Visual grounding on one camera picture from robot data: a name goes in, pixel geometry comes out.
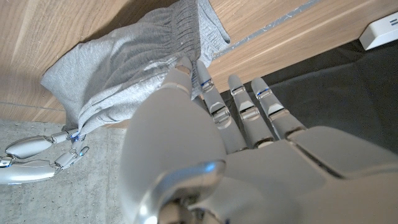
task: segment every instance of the gray sweatpants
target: gray sweatpants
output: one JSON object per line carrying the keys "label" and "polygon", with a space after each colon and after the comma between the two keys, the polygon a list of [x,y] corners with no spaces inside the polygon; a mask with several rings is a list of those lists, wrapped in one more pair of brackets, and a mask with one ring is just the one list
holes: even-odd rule
{"label": "gray sweatpants", "polygon": [[[137,23],[78,44],[44,74],[41,84],[65,107],[64,129],[87,134],[131,118],[186,55],[208,67],[229,36],[208,0],[181,0],[147,13]],[[196,70],[192,98],[200,94]]]}

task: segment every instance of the wooden surface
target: wooden surface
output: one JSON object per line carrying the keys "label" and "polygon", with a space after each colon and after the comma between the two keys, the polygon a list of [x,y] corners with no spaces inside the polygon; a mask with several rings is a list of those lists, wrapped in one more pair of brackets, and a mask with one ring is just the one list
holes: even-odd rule
{"label": "wooden surface", "polygon": [[286,15],[307,0],[210,0],[231,44]]}
{"label": "wooden surface", "polygon": [[[218,14],[222,9],[215,8]],[[324,0],[214,60],[209,72],[219,91],[228,76],[243,83],[358,39],[372,21],[398,11],[396,0]]]}
{"label": "wooden surface", "polygon": [[[39,83],[46,69],[77,43],[173,2],[0,0],[0,118],[64,123],[62,105]],[[234,44],[306,1],[210,2]],[[393,0],[323,0],[216,59],[209,71],[224,91],[232,73],[243,82],[266,75],[357,39],[370,22],[396,11]]]}

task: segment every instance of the metallic strip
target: metallic strip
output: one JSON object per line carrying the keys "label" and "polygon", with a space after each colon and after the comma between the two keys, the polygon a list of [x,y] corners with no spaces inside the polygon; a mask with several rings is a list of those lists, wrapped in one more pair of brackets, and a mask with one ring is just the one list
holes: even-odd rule
{"label": "metallic strip", "polygon": [[312,7],[316,3],[318,3],[321,0],[309,0],[308,2],[302,4],[301,6],[295,8],[293,11],[289,12],[288,14],[278,18],[274,22],[271,22],[270,24],[266,25],[265,27],[255,31],[254,33],[248,35],[247,37],[243,38],[242,40],[238,41],[237,43],[230,45],[226,49],[218,52],[217,54],[214,54],[213,59],[219,58],[223,56],[224,54],[227,54],[228,52],[232,51],[236,47],[239,47],[240,45],[245,44],[246,42],[249,42],[251,39],[269,31],[270,29],[274,28],[275,26],[280,25],[281,23],[293,18],[297,14],[300,14],[301,12],[305,11],[306,9]]}
{"label": "metallic strip", "polygon": [[8,103],[8,102],[0,102],[0,105],[4,104],[4,105],[12,105],[12,106],[26,106],[29,108],[36,108],[36,109],[43,109],[43,110],[54,110],[54,111],[62,111],[65,112],[65,110],[59,110],[59,109],[54,109],[54,108],[45,108],[45,107],[41,107],[41,106],[30,106],[30,105],[20,105],[17,103]]}

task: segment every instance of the silver robotic hand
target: silver robotic hand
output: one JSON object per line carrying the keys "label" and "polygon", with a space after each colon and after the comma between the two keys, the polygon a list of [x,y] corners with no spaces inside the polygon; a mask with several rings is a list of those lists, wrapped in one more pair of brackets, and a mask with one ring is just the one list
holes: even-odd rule
{"label": "silver robotic hand", "polygon": [[274,137],[239,78],[230,76],[243,138],[200,61],[208,112],[190,101],[191,71],[181,59],[132,117],[119,183],[131,223],[398,220],[395,154],[337,129],[307,129],[257,78],[252,89]]}
{"label": "silver robotic hand", "polygon": [[[23,184],[47,180],[75,162],[89,150],[83,147],[85,136],[76,130],[63,131],[51,136],[34,136],[13,142],[6,148],[6,156],[0,157],[0,184]],[[71,141],[71,149],[62,154],[53,164],[45,160],[19,162],[50,148],[54,144]]]}

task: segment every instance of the gray fabric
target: gray fabric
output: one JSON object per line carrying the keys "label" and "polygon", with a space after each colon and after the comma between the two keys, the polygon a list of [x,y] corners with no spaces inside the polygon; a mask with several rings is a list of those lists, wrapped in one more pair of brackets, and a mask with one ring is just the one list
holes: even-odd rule
{"label": "gray fabric", "polygon": [[[208,0],[181,0],[78,44],[46,71],[41,84],[65,107],[64,129],[87,134],[129,119],[179,57],[188,56],[194,67],[201,58],[209,66],[213,54],[228,44]],[[192,82],[194,98],[200,94],[195,69]]]}

